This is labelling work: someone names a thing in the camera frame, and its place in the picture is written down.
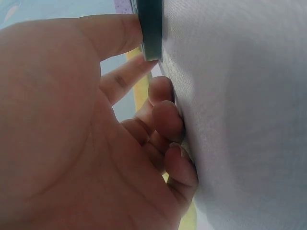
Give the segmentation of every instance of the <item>hand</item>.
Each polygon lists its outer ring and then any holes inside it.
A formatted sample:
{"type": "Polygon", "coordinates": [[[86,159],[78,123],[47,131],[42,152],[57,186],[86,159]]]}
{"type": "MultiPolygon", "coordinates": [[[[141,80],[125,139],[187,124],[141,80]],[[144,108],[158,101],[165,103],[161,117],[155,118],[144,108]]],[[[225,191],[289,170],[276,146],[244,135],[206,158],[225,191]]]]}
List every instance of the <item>hand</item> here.
{"type": "Polygon", "coordinates": [[[183,130],[171,82],[153,79],[142,109],[119,123],[112,105],[156,62],[138,56],[100,77],[100,61],[141,40],[133,15],[0,31],[0,229],[178,227],[197,176],[169,147],[183,130]]]}

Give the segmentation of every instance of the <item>white fabric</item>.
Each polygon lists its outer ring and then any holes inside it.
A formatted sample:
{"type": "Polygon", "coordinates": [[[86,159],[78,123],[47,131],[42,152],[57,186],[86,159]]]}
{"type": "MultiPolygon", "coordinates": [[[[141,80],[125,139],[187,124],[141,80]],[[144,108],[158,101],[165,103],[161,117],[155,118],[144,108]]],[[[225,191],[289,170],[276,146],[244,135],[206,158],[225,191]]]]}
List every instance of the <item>white fabric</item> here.
{"type": "Polygon", "coordinates": [[[165,0],[200,230],[307,229],[307,2],[165,0]]]}

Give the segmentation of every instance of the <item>white surface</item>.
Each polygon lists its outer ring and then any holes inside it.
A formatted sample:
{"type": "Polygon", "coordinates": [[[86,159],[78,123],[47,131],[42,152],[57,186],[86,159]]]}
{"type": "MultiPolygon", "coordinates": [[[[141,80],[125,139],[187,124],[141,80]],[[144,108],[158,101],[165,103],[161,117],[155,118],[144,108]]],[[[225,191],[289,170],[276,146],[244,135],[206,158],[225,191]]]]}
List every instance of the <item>white surface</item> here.
{"type": "Polygon", "coordinates": [[[165,0],[200,230],[307,229],[307,2],[165,0]]]}

